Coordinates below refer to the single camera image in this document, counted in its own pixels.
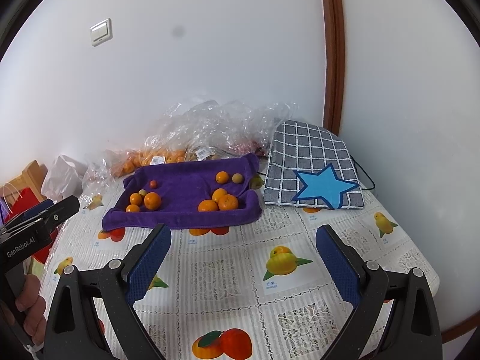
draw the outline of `white wall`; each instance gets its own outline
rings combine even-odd
[[[111,17],[113,39],[89,28]],[[322,0],[44,0],[0,63],[0,182],[128,147],[178,100],[299,104],[322,122]]]
[[[480,48],[445,0],[344,0],[340,136],[440,276],[441,328],[480,309]]]

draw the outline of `gray plaid cloth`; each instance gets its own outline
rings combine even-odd
[[[273,135],[263,197],[266,204],[328,208],[322,199],[292,201],[303,187],[294,169],[319,172],[332,164],[337,176],[360,183],[345,143],[325,128],[287,120]],[[343,194],[342,208],[363,208],[360,187]]]

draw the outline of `white light switch panel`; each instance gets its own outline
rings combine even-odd
[[[90,38],[92,39],[92,46],[98,46],[100,43],[112,39],[112,21],[110,18],[90,27]]]

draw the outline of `white label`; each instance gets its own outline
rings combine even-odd
[[[202,147],[201,149],[198,149],[195,154],[197,155],[198,161],[203,161],[207,157],[213,155],[213,151],[208,147]]]
[[[152,162],[150,162],[150,165],[160,165],[165,163],[165,157],[162,156],[156,156],[152,158]]]

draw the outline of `black cord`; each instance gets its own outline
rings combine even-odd
[[[352,157],[352,160],[353,160],[353,166],[355,166],[355,169],[357,171],[357,173],[359,172],[359,170],[357,169],[357,165],[359,166],[359,168],[362,170],[362,172],[364,173],[365,176],[368,177],[368,180],[370,180],[370,182],[372,183],[373,187],[370,187],[370,188],[362,188],[362,191],[372,191],[375,189],[375,182],[371,179],[371,177],[368,175],[368,173],[365,171],[365,169],[362,168],[362,165],[360,165],[357,161],[355,161],[355,159],[353,158],[353,156],[351,155],[350,157]]]

